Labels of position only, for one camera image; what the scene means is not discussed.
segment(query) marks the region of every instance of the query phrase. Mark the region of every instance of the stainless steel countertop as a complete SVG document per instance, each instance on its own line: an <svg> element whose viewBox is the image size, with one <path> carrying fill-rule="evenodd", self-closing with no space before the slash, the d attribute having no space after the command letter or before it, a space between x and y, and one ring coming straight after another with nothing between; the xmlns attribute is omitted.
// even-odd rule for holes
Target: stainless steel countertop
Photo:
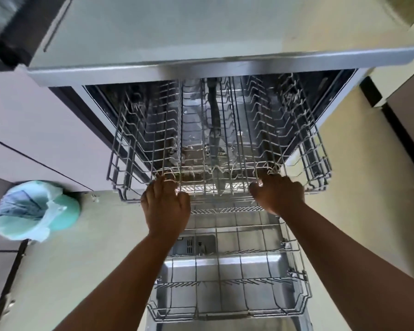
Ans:
<svg viewBox="0 0 414 331"><path fill-rule="evenodd" d="M29 72L44 86L408 63L383 0L67 0Z"/></svg>

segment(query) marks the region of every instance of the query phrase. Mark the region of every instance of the lower dishwasher rack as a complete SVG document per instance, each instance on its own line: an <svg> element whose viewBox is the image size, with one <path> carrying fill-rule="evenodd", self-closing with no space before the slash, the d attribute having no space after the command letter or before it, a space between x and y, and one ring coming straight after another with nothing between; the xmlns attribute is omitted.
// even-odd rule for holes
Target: lower dishwasher rack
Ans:
<svg viewBox="0 0 414 331"><path fill-rule="evenodd" d="M147 309L157 323L304 314L311 290L300 247L265 211L192 215Z"/></svg>
<svg viewBox="0 0 414 331"><path fill-rule="evenodd" d="M326 189L328 161L297 74L103 85L120 102L107 178L138 202L157 174L191 195L192 213L258 211L248 185L261 170L307 193Z"/></svg>

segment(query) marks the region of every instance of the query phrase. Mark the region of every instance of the person's right arm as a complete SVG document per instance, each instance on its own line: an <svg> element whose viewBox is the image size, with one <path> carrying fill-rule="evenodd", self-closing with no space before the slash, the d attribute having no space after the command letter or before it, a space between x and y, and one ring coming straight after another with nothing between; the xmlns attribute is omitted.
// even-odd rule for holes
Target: person's right arm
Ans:
<svg viewBox="0 0 414 331"><path fill-rule="evenodd" d="M413 278L307 206L300 183L280 175L262 182L250 185L254 199L287 223L351 329L414 330Z"/></svg>

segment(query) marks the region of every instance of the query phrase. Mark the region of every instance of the person's left arm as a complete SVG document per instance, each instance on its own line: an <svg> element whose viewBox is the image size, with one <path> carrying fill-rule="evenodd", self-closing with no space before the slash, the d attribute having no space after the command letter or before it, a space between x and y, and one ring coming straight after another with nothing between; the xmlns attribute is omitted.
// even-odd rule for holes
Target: person's left arm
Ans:
<svg viewBox="0 0 414 331"><path fill-rule="evenodd" d="M190 198L162 177L141 197L149 234L55 331L136 330L169 250L185 229Z"/></svg>

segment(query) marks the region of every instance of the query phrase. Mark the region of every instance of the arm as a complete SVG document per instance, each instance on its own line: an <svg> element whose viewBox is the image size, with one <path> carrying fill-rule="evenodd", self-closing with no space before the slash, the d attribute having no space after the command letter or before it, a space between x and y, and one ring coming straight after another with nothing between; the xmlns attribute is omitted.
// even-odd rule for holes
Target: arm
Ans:
<svg viewBox="0 0 414 331"><path fill-rule="evenodd" d="M190 198L176 183L158 178L141 197L149 234L55 331L136 330L155 279L187 225Z"/></svg>
<svg viewBox="0 0 414 331"><path fill-rule="evenodd" d="M414 330L414 279L376 256L304 202L288 177L250 186L265 210L281 217L353 330Z"/></svg>

